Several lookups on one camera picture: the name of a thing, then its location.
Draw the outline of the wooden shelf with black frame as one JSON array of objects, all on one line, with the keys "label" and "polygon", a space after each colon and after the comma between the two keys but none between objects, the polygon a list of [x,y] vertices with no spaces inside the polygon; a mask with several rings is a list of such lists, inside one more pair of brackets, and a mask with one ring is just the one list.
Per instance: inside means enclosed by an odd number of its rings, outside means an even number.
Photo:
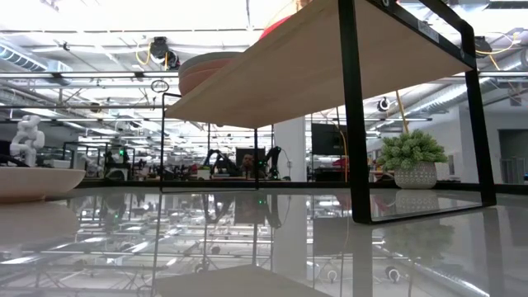
[{"label": "wooden shelf with black frame", "polygon": [[257,130],[344,106],[352,217],[371,224],[363,101],[461,73],[481,204],[495,205],[474,29],[442,0],[421,2],[460,33],[460,45],[396,0],[312,0],[183,95],[163,117]]}]

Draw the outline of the large pink divided plate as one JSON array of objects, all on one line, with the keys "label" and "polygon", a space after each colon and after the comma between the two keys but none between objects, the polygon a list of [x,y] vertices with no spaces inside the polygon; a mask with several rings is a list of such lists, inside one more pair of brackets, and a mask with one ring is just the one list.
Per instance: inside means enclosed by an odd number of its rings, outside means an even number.
[{"label": "large pink divided plate", "polygon": [[259,39],[263,39],[265,36],[267,36],[269,33],[274,31],[277,27],[279,27],[281,24],[283,24],[285,21],[287,21],[290,18],[290,16],[285,16],[281,18],[279,21],[276,21],[272,23],[270,26],[268,26],[259,36]]}]

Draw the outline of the small black monitor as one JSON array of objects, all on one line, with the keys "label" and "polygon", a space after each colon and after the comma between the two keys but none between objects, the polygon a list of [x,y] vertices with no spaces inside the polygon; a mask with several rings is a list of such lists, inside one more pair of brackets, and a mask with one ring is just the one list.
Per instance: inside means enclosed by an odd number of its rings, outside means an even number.
[{"label": "small black monitor", "polygon": [[[248,155],[251,158],[254,157],[255,150],[254,148],[236,148],[236,164],[240,167],[243,165],[243,160]],[[259,160],[263,160],[266,156],[266,150],[264,148],[259,148],[257,150],[257,155]]]}]

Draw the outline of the person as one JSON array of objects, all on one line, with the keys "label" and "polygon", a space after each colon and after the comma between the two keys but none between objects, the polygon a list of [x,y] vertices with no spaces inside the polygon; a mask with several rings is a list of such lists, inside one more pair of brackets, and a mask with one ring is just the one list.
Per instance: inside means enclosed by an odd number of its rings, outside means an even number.
[{"label": "person", "polygon": [[255,177],[254,157],[251,154],[245,154],[242,159],[241,171],[245,178]]}]

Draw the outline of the large black monitor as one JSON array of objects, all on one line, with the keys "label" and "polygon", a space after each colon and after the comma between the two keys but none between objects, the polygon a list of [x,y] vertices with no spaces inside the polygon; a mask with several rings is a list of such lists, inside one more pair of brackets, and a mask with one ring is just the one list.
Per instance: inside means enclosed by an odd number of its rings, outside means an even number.
[{"label": "large black monitor", "polygon": [[344,155],[347,143],[345,125],[311,124],[312,153],[315,155]]}]

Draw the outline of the large beige plate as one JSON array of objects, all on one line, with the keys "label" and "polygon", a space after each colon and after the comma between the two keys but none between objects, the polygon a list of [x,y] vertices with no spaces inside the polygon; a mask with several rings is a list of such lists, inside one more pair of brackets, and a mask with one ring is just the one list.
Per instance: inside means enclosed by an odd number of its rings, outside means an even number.
[{"label": "large beige plate", "polygon": [[75,188],[86,172],[46,167],[0,167],[0,204],[43,200]]}]

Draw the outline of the black background station frame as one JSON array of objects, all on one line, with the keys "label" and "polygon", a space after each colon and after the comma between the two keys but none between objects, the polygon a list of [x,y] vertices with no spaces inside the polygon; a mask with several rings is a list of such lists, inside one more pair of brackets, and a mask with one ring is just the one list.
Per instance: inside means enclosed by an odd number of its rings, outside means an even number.
[{"label": "black background station frame", "polygon": [[85,179],[131,181],[134,178],[135,149],[109,142],[65,142],[61,161],[70,169],[85,171]]}]

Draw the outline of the green potted plant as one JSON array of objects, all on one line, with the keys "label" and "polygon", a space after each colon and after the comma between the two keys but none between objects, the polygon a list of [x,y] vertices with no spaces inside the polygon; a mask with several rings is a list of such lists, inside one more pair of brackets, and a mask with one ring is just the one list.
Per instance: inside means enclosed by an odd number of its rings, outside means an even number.
[{"label": "green potted plant", "polygon": [[446,163],[445,150],[428,133],[413,130],[384,138],[377,163],[394,172],[395,184],[402,189],[428,190],[437,183],[438,163]]}]

